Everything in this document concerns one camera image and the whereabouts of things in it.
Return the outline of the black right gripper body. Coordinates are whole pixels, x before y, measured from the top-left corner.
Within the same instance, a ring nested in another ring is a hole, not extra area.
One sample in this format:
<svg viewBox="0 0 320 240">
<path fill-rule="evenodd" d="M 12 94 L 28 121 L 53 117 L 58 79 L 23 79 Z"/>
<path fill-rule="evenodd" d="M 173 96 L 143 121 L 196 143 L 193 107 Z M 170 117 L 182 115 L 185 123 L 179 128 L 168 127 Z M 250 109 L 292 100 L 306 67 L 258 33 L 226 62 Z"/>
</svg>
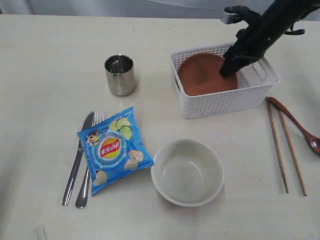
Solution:
<svg viewBox="0 0 320 240">
<path fill-rule="evenodd" d="M 223 55 L 224 59 L 246 56 L 250 64 L 258 61 L 297 21 L 297 7 L 268 7 L 254 23 L 237 32 L 237 40 Z"/>
</svg>

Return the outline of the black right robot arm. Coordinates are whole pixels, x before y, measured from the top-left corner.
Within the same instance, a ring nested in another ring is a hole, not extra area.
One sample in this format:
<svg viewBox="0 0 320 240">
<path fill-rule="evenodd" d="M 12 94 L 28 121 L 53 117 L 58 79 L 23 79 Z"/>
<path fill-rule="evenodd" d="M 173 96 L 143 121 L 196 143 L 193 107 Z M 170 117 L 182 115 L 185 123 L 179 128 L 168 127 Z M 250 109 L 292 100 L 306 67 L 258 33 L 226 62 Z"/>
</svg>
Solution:
<svg viewBox="0 0 320 240">
<path fill-rule="evenodd" d="M 226 78 L 259 61 L 282 35 L 296 34 L 288 29 L 319 8 L 318 0 L 275 0 L 263 14 L 243 5 L 225 7 L 224 24 L 245 21 L 248 27 L 237 32 L 237 41 L 224 53 L 220 75 Z"/>
</svg>

